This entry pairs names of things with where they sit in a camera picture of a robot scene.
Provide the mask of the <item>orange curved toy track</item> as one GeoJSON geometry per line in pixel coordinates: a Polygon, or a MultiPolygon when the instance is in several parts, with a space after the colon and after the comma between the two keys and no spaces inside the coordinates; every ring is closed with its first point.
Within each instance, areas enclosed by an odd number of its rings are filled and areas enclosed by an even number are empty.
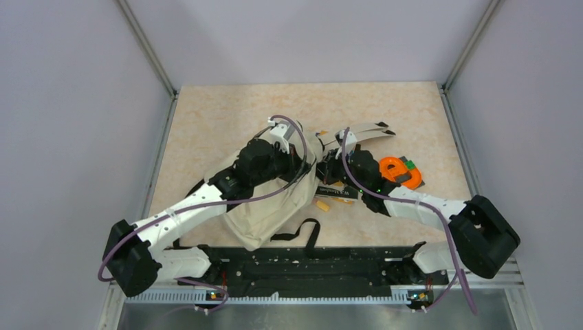
{"type": "Polygon", "coordinates": [[[407,157],[385,157],[379,161],[379,171],[382,177],[401,184],[411,190],[425,185],[421,171],[407,157]]]}

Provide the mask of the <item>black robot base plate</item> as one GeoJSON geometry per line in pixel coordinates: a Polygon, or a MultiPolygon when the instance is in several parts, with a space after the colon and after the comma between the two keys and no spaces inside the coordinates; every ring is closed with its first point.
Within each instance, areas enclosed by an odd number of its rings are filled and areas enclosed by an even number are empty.
{"type": "Polygon", "coordinates": [[[445,272],[424,274],[413,263],[417,248],[200,245],[211,266],[198,282],[224,287],[231,299],[389,297],[399,285],[447,285],[445,272]]]}

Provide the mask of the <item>cream canvas backpack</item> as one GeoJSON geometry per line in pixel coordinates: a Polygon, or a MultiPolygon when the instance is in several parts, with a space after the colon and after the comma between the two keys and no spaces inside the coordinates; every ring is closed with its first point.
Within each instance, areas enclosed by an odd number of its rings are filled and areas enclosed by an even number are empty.
{"type": "Polygon", "coordinates": [[[307,160],[307,172],[299,180],[287,183],[275,179],[250,186],[243,195],[234,198],[243,203],[229,205],[227,213],[219,217],[246,250],[259,249],[294,214],[311,203],[319,183],[316,165],[324,151],[318,134],[302,132],[290,139],[290,144],[300,147],[300,156],[307,160]]]}

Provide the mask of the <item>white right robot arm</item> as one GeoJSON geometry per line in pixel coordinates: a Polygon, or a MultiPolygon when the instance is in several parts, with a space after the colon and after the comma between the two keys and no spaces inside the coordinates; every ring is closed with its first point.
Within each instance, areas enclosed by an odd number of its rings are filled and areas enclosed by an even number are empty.
{"type": "Polygon", "coordinates": [[[340,182],[359,190],[374,213],[443,230],[445,241],[422,244],[403,264],[404,276],[412,283],[422,283],[430,273],[441,270],[467,270],[491,279],[521,243],[487,197],[453,200],[411,190],[383,177],[369,151],[343,157],[333,150],[318,164],[317,176],[326,184],[340,182]]]}

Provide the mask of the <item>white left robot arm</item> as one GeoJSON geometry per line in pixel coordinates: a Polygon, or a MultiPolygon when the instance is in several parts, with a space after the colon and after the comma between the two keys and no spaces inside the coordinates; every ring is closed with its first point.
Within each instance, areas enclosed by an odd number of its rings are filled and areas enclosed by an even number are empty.
{"type": "Polygon", "coordinates": [[[198,184],[174,206],[135,223],[121,220],[114,224],[98,279],[115,281],[128,297],[141,294],[155,283],[184,276],[198,278],[204,284],[216,282],[221,273],[216,261],[197,247],[173,250],[172,243],[241,204],[288,191],[309,169],[307,156],[299,155],[294,146],[250,140],[230,166],[198,184]],[[104,277],[105,270],[110,277],[104,277]]]}

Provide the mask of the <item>orange pink highlighter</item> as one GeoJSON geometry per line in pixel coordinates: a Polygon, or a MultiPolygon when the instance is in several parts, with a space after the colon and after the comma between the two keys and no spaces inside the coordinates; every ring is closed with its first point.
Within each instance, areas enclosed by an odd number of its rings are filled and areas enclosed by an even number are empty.
{"type": "Polygon", "coordinates": [[[317,207],[319,210],[321,210],[321,211],[323,211],[323,212],[328,212],[328,211],[330,211],[330,206],[329,206],[329,205],[327,205],[325,202],[323,202],[323,201],[321,201],[321,200],[317,200],[317,201],[315,202],[315,205],[316,205],[316,207],[317,207]]]}

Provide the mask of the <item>green toy brick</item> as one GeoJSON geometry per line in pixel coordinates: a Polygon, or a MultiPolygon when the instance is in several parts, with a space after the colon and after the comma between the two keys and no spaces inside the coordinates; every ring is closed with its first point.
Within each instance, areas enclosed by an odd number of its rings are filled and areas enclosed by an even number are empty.
{"type": "Polygon", "coordinates": [[[408,170],[413,170],[416,168],[416,166],[412,160],[408,160],[407,162],[405,162],[405,165],[407,166],[408,170]]]}

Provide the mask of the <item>aluminium frame rail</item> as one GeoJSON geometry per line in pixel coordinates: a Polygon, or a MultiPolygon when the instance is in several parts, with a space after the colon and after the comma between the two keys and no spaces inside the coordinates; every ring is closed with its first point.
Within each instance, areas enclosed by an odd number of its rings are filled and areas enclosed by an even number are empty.
{"type": "MultiPolygon", "coordinates": [[[[162,121],[157,125],[160,129],[160,133],[155,144],[155,158],[151,170],[149,171],[146,190],[142,198],[140,216],[145,217],[149,214],[153,202],[155,187],[159,177],[172,120],[175,114],[179,92],[173,86],[169,75],[166,73],[159,56],[151,45],[151,42],[141,26],[138,17],[134,13],[131,4],[126,0],[115,1],[114,3],[124,18],[129,31],[137,42],[143,57],[151,68],[151,71],[155,74],[156,78],[162,85],[167,99],[167,107],[162,112],[162,121]]],[[[122,319],[124,300],[125,296],[123,295],[122,290],[116,284],[110,284],[107,288],[107,295],[100,314],[100,320],[97,326],[98,329],[116,329],[118,327],[119,322],[122,319]]]]}

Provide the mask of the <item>black hardcover book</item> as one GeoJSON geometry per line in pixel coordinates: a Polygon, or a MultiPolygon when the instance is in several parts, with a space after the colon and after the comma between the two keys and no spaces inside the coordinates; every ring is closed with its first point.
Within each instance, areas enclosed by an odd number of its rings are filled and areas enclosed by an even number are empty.
{"type": "Polygon", "coordinates": [[[358,189],[352,188],[350,186],[320,185],[316,189],[315,196],[331,199],[341,199],[344,201],[355,201],[360,198],[360,192],[358,189]]]}

